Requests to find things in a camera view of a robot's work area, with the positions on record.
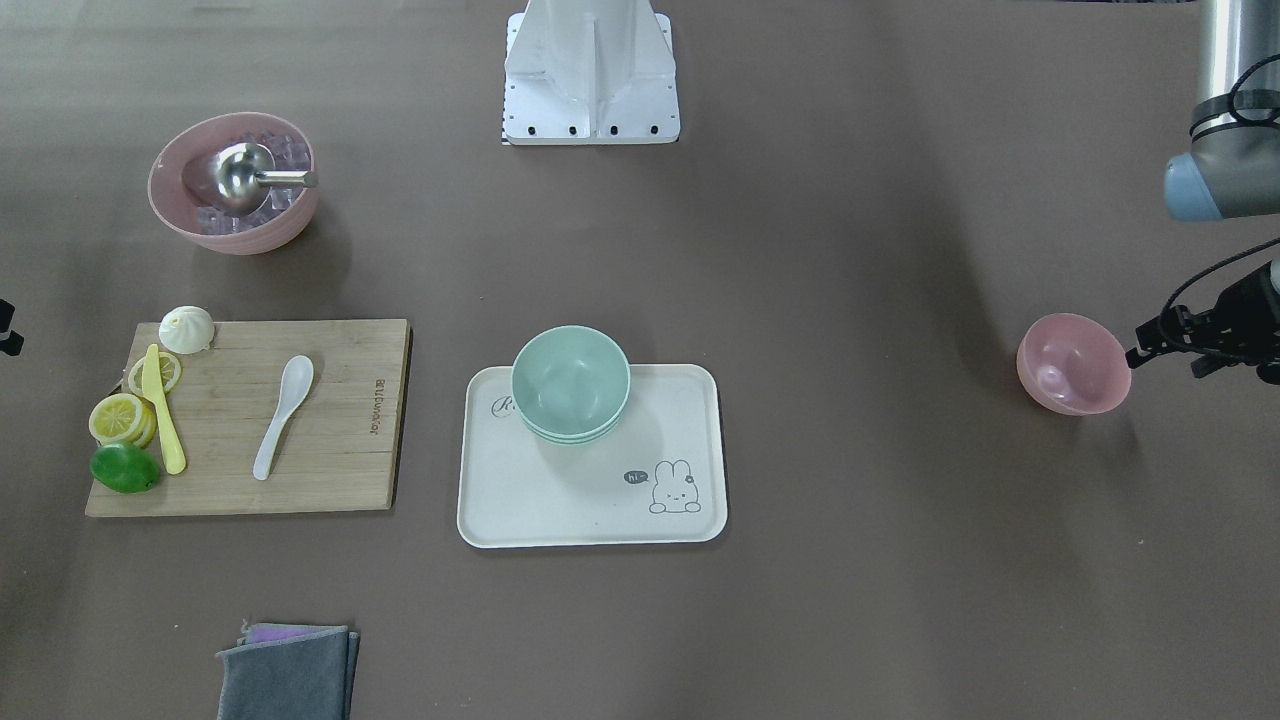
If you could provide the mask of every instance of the wooden cutting board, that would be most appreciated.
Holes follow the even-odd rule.
[[[157,332],[159,323],[138,325],[125,373],[159,342]],[[178,356],[182,377],[168,398],[187,452],[186,471],[161,473],[155,487],[133,495],[92,480],[84,514],[389,509],[408,343],[408,320],[215,323],[209,350]],[[311,357],[315,380],[280,437],[271,477],[259,482],[253,457],[275,414],[280,373],[294,355]],[[159,434],[147,451],[160,461]]]

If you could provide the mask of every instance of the white tray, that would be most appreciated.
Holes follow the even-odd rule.
[[[467,386],[458,533],[476,547],[704,542],[724,529],[716,380],[698,365],[632,365],[622,420],[584,446],[525,427],[511,368]]]

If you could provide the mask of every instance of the black cable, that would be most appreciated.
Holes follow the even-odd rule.
[[[1226,111],[1231,115],[1233,120],[1235,120],[1242,126],[1257,127],[1257,126],[1271,126],[1272,123],[1275,123],[1276,118],[1280,118],[1280,110],[1272,110],[1267,115],[1267,119],[1265,120],[1251,120],[1244,115],[1240,115],[1239,110],[1236,110],[1235,108],[1235,95],[1240,92],[1240,87],[1249,79],[1249,76],[1256,73],[1258,68],[1261,68],[1262,65],[1275,63],[1276,60],[1280,60],[1280,54],[1267,55],[1266,58],[1249,65],[1249,69],[1240,73],[1240,77],[1235,81],[1235,85],[1233,85],[1231,90],[1226,94]]]
[[[1221,350],[1215,350],[1212,347],[1198,347],[1198,346],[1194,346],[1194,345],[1188,345],[1188,343],[1181,342],[1181,341],[1175,341],[1172,338],[1172,336],[1169,334],[1169,329],[1165,327],[1165,319],[1169,316],[1169,311],[1172,310],[1174,302],[1178,300],[1178,296],[1183,293],[1183,291],[1185,291],[1190,286],[1193,286],[1197,282],[1199,282],[1199,279],[1203,278],[1204,275],[1208,275],[1211,273],[1221,270],[1222,268],[1230,265],[1231,263],[1235,263],[1236,260],[1243,260],[1243,259],[1248,258],[1249,255],[1253,255],[1254,252],[1261,252],[1261,251],[1266,250],[1267,247],[1271,247],[1271,246],[1275,246],[1275,245],[1280,245],[1280,237],[1277,237],[1275,240],[1268,240],[1268,241],[1263,242],[1262,245],[1253,246],[1253,247],[1251,247],[1248,250],[1244,250],[1242,252],[1236,252],[1235,255],[1231,255],[1230,258],[1228,258],[1225,260],[1220,260],[1220,261],[1210,265],[1208,268],[1206,268],[1206,269],[1196,273],[1194,275],[1190,277],[1190,279],[1188,279],[1183,284],[1178,286],[1178,290],[1175,290],[1174,293],[1169,296],[1169,300],[1165,301],[1165,306],[1160,309],[1160,315],[1157,316],[1157,320],[1156,320],[1156,328],[1160,331],[1160,337],[1162,337],[1165,340],[1165,342],[1167,342],[1170,346],[1176,347],[1178,350],[1181,350],[1184,352],[1198,352],[1199,355],[1208,355],[1210,357],[1217,357],[1219,360],[1228,360],[1228,361],[1231,361],[1231,363],[1244,363],[1245,365],[1276,365],[1276,364],[1280,364],[1280,357],[1276,357],[1276,356],[1271,356],[1271,357],[1251,357],[1248,355],[1235,355],[1235,354],[1231,354],[1231,352],[1222,352]]]

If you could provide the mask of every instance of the folded towel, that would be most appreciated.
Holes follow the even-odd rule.
[[[360,634],[346,625],[242,628],[223,660],[218,720],[346,720]]]

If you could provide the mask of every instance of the pink bowl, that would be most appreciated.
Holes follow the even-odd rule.
[[[265,113],[230,113],[187,128],[165,145],[147,177],[147,199],[164,224],[187,240],[228,255],[256,255],[289,242],[307,227],[316,213],[320,195],[305,188],[289,208],[266,223],[233,234],[205,234],[196,217],[197,201],[182,183],[182,169],[192,159],[210,155],[238,141],[246,132],[292,135],[307,145],[311,169],[316,169],[315,146],[288,120]]]
[[[1018,378],[1036,402],[1055,413],[1094,415],[1124,401],[1133,373],[1124,347],[1106,328],[1059,313],[1027,331],[1018,346]]]

